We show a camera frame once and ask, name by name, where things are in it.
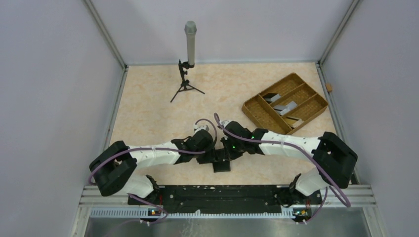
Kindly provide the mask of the black leather card holder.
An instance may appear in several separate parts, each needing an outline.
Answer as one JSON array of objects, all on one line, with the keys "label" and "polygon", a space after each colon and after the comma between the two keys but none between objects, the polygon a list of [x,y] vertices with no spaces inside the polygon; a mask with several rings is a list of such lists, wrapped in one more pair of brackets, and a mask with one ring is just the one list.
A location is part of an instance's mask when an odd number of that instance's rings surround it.
[{"label": "black leather card holder", "polygon": [[214,173],[230,172],[231,164],[226,149],[211,149],[196,158],[198,164],[212,164]]}]

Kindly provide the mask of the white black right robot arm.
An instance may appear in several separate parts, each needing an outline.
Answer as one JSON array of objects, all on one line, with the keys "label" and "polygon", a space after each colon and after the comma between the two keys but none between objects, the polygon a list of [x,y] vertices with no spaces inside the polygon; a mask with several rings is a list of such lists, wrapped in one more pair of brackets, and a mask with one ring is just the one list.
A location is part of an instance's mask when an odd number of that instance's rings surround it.
[{"label": "white black right robot arm", "polygon": [[336,134],[324,132],[320,137],[297,137],[266,129],[251,132],[232,120],[218,125],[237,149],[266,156],[286,156],[314,165],[291,183],[293,202],[304,203],[315,191],[330,188],[344,206],[351,206],[343,189],[349,185],[358,155]]}]

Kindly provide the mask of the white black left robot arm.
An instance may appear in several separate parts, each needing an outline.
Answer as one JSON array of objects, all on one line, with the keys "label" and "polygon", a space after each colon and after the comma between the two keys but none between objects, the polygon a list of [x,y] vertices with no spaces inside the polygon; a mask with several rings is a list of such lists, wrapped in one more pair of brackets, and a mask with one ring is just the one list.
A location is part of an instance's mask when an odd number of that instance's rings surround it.
[{"label": "white black left robot arm", "polygon": [[161,164],[179,164],[207,153],[213,138],[205,129],[197,129],[186,139],[173,139],[152,146],[128,146],[117,141],[103,151],[89,165],[89,181],[108,197],[119,191],[140,197],[146,204],[158,199],[158,185],[149,175],[134,177],[136,170]]}]

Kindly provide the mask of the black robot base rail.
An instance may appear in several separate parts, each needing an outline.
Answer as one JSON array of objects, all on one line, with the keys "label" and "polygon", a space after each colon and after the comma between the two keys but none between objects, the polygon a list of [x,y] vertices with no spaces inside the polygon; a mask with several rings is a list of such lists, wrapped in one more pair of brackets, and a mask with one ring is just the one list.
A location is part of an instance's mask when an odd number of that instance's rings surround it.
[{"label": "black robot base rail", "polygon": [[287,207],[321,204],[320,191],[306,197],[287,185],[167,185],[146,201],[162,205],[170,214],[262,214],[280,213]]}]

